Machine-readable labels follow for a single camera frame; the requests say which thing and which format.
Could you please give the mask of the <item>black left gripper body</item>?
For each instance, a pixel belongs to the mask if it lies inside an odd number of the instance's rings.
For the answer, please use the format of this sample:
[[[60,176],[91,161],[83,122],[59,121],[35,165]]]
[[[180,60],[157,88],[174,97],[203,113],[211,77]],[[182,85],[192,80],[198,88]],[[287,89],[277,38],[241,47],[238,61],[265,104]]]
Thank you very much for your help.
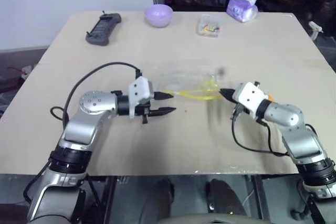
[[[142,116],[142,124],[148,123],[148,116],[150,112],[150,100],[154,99],[154,92],[149,95],[143,95],[143,93],[135,92],[136,101],[135,115]]]

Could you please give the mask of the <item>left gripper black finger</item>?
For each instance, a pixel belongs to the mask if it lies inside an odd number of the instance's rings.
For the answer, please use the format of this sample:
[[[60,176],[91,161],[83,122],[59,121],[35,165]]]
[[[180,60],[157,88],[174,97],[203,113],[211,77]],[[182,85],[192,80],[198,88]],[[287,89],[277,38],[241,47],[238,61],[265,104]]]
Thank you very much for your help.
[[[156,110],[150,110],[149,111],[149,117],[167,115],[167,114],[169,114],[169,113],[171,113],[175,110],[176,110],[176,108],[173,108],[173,107],[162,107],[162,108],[158,108]]]
[[[154,99],[155,100],[166,100],[166,99],[170,99],[173,98],[174,95],[169,94],[169,93],[165,93],[165,92],[161,92],[161,91],[155,91],[154,92]]]

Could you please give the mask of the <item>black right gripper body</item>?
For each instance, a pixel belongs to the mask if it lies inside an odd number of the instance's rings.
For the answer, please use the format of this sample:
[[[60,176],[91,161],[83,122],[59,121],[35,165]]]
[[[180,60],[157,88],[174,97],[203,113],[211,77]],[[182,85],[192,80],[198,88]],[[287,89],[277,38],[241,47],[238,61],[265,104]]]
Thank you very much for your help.
[[[235,121],[236,118],[245,110],[245,106],[241,103],[237,103],[232,112],[231,120]]]

